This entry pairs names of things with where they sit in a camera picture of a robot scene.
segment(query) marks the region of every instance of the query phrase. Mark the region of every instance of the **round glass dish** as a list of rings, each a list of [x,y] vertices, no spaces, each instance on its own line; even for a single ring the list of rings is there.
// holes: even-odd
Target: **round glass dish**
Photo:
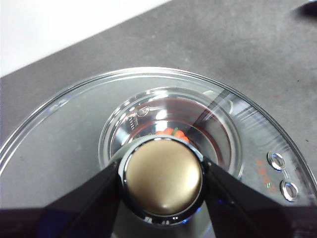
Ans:
[[[239,175],[241,142],[234,122],[215,101],[193,90],[162,87],[140,93],[114,110],[99,142],[101,167],[123,145],[167,128],[185,133],[203,155]]]
[[[182,113],[174,112],[173,104]],[[164,108],[150,111],[161,106]],[[147,107],[148,115],[143,118]],[[137,113],[138,123],[144,128],[130,117]],[[195,117],[201,119],[201,128],[196,126]],[[208,121],[211,128],[205,127]],[[121,134],[124,138],[120,138],[119,128],[128,132],[131,125],[132,133]],[[97,174],[122,143],[165,126],[182,129],[190,142],[211,159],[276,202],[285,206],[316,205],[316,180],[303,156],[258,105],[202,75],[142,67],[84,80],[31,113],[0,149],[1,208],[48,205]],[[268,159],[274,154],[285,162],[280,171]],[[292,202],[283,194],[286,189],[280,186],[282,181],[296,186]],[[212,237],[205,211],[203,204],[188,222],[158,229],[139,221],[121,205],[113,236]]]

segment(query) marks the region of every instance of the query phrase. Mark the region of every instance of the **carrot piece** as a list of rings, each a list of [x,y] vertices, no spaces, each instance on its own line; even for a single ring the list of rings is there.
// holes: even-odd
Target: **carrot piece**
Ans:
[[[164,133],[167,134],[167,135],[171,135],[171,134],[173,133],[173,131],[174,131],[173,128],[168,127],[168,128],[166,128],[166,129],[164,130]]]
[[[182,132],[181,130],[177,130],[174,134],[174,136],[176,137],[183,137],[185,136],[184,132]]]
[[[187,143],[189,143],[189,139],[186,136],[182,136],[181,139],[185,140]]]

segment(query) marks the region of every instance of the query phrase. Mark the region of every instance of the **gray countertop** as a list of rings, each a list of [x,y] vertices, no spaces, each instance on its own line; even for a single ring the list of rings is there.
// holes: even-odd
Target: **gray countertop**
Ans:
[[[70,84],[120,68],[164,66],[209,76],[251,98],[317,175],[317,19],[295,10],[305,3],[173,0],[101,32],[1,79],[1,141]]]

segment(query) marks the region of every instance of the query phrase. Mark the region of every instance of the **round button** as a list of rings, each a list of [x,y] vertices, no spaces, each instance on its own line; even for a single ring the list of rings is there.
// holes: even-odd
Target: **round button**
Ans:
[[[196,155],[173,140],[153,140],[130,157],[126,184],[146,212],[170,216],[189,208],[199,196],[202,170]]]
[[[298,188],[290,181],[283,180],[280,184],[280,190],[289,202],[295,202],[298,198]]]
[[[268,153],[267,154],[268,163],[277,171],[281,171],[285,169],[285,161],[284,158],[279,153]]]

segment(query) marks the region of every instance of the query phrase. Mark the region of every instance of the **white wall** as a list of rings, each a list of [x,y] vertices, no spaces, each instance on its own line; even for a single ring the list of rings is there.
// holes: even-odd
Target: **white wall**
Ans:
[[[169,0],[1,0],[1,77]]]

